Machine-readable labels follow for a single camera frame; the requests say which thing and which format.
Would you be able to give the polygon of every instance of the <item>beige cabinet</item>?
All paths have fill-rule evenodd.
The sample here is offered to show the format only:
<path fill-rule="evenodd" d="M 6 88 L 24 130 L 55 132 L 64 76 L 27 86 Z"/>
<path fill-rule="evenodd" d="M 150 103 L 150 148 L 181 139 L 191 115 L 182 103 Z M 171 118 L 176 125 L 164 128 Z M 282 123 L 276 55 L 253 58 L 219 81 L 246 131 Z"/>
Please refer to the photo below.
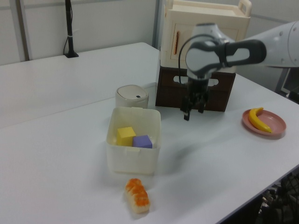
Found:
<path fill-rule="evenodd" d="M 191 37 L 193 27 L 199 23 L 216 23 L 230 38 L 242 40 L 250 20 L 251 2 L 240 0 L 238 6 L 203 2 L 168 0 L 161 42 L 160 63 L 163 67 L 177 68 L 178 55 L 183 44 Z M 185 55 L 189 44 L 181 53 L 181 67 L 186 68 Z"/>

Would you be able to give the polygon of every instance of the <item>dark brown box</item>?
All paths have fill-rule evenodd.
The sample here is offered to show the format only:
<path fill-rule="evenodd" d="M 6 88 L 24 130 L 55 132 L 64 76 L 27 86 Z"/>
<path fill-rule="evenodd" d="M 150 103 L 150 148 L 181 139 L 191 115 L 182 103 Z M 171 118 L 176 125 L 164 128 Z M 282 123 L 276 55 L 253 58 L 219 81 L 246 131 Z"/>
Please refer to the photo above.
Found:
<path fill-rule="evenodd" d="M 181 69 L 181 76 L 187 76 L 187 70 Z M 177 68 L 165 68 L 160 66 L 156 106 L 180 108 L 182 97 L 187 96 L 187 87 L 175 82 L 173 78 L 178 76 Z M 235 73 L 214 72 L 212 79 L 218 79 L 218 84 L 209 86 L 209 101 L 206 104 L 207 111 L 224 112 L 228 104 L 230 92 L 232 90 Z"/>

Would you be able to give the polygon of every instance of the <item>white lid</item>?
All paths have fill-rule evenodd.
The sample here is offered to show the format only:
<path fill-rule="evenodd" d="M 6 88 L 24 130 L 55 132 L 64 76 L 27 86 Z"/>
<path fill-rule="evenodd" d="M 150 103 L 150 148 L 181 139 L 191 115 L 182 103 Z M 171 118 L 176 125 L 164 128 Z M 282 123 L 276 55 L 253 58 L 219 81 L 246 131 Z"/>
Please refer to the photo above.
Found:
<path fill-rule="evenodd" d="M 118 88 L 117 93 L 125 99 L 141 99 L 148 93 L 138 85 L 126 85 Z"/>

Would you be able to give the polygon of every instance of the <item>yellow banana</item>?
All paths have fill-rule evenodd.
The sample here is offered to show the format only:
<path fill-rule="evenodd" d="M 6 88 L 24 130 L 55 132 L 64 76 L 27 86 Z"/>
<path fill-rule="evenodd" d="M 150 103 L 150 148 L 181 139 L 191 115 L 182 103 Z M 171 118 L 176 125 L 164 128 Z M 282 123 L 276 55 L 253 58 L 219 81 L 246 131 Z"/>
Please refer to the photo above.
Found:
<path fill-rule="evenodd" d="M 263 110 L 262 107 L 251 109 L 249 111 L 249 116 L 248 116 L 249 121 L 258 130 L 271 133 L 272 132 L 271 128 L 268 125 L 266 125 L 264 122 L 262 122 L 256 115 L 257 113 L 259 113 L 262 110 Z"/>

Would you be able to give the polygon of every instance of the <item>plate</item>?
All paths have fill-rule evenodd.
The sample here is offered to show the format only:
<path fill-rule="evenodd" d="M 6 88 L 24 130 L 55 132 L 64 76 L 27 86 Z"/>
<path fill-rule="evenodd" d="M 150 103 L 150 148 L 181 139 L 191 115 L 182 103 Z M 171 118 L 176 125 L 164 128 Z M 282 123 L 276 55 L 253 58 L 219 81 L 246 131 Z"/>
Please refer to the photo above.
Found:
<path fill-rule="evenodd" d="M 262 122 L 264 122 L 271 128 L 272 132 L 269 133 L 258 130 L 251 124 L 251 122 L 248 119 L 249 111 L 250 110 L 247 110 L 243 113 L 242 119 L 243 123 L 252 131 L 263 135 L 279 135 L 285 131 L 285 121 L 280 116 L 265 110 L 259 112 L 257 116 Z"/>

